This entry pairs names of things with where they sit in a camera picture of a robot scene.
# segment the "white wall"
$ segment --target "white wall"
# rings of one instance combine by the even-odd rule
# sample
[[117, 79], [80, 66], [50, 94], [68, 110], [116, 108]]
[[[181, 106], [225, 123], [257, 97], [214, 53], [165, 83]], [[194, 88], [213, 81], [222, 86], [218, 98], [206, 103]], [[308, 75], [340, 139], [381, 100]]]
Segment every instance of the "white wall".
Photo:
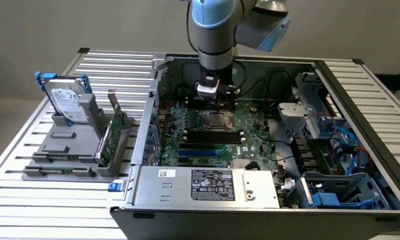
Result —
[[[400, 0], [288, 5], [292, 25], [272, 55], [361, 58], [375, 72], [397, 72]], [[0, 0], [0, 98], [42, 98], [33, 73], [61, 72], [80, 47], [190, 52], [185, 7], [178, 0]]]

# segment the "slotted metal table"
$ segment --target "slotted metal table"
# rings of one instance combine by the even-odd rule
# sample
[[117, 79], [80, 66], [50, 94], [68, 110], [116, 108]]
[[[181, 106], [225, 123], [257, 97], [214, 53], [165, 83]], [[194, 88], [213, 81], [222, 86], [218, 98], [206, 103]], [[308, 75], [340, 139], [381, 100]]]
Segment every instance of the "slotted metal table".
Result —
[[[108, 89], [116, 89], [122, 110], [134, 117], [121, 177], [129, 173], [137, 128], [154, 78], [152, 66], [164, 57], [162, 53], [90, 50], [77, 54], [62, 73], [88, 74], [98, 107], [105, 112], [112, 110]], [[400, 163], [399, 100], [363, 64], [349, 59], [321, 60]], [[124, 240], [126, 237], [106, 209], [112, 205], [109, 199], [121, 198], [122, 193], [106, 192], [106, 183], [21, 180], [22, 169], [52, 127], [52, 113], [44, 99], [0, 156], [0, 239]]]

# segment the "floor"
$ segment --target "floor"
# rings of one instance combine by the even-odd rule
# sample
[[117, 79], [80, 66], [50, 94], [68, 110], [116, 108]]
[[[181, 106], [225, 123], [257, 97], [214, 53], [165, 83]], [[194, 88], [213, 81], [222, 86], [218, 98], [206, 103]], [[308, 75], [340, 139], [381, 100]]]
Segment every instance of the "floor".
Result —
[[0, 155], [38, 104], [34, 100], [0, 98]]

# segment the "gray drive holder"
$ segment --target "gray drive holder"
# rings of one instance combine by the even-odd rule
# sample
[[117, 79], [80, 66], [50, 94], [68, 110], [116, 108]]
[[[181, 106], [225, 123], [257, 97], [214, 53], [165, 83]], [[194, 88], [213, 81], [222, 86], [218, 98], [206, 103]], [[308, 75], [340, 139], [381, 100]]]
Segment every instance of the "gray drive holder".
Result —
[[[110, 94], [113, 99], [109, 99], [114, 100], [114, 92], [110, 92]], [[110, 121], [113, 119], [108, 119], [102, 109], [98, 109], [96, 97], [92, 93], [81, 94], [78, 104], [84, 109], [88, 124], [70, 124], [68, 119], [54, 112], [52, 116], [53, 127], [37, 152], [32, 154], [29, 165], [22, 170], [22, 180], [108, 183], [118, 176], [134, 119], [128, 117], [121, 112], [120, 106], [117, 106], [122, 118], [118, 122], [120, 137], [117, 144], [112, 145], [112, 148], [114, 148], [113, 157], [104, 164], [101, 146], [104, 147], [108, 134], [112, 134], [109, 129], [112, 128]]]

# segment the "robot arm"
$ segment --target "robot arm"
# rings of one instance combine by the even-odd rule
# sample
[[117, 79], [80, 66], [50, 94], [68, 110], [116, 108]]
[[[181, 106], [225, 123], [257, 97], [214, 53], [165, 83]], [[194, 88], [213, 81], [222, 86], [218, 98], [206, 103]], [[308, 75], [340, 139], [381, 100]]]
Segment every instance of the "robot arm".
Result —
[[198, 96], [216, 99], [232, 86], [233, 47], [264, 52], [280, 42], [291, 19], [285, 0], [192, 0], [201, 78]]

